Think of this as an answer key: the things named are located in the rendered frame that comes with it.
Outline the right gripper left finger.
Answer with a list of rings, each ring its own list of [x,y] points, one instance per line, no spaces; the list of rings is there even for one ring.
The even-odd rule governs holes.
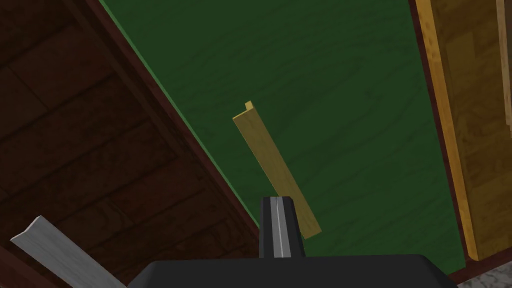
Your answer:
[[[281,240],[277,216],[277,198],[266,196],[260,202],[259,258],[279,258]]]

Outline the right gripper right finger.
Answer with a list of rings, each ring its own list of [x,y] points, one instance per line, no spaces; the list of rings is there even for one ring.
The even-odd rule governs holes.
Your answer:
[[[291,197],[277,197],[277,226],[280,258],[304,258],[305,250],[298,218]]]

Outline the dark brown cupboard door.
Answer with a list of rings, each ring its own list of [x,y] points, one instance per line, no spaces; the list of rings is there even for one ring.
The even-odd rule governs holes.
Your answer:
[[[84,0],[0,0],[0,288],[69,288],[11,238],[42,216],[123,284],[258,241]]]

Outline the light wooden cupboard door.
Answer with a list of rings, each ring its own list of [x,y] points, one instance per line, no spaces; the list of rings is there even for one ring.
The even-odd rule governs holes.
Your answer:
[[[468,256],[512,248],[512,111],[497,2],[410,0]]]

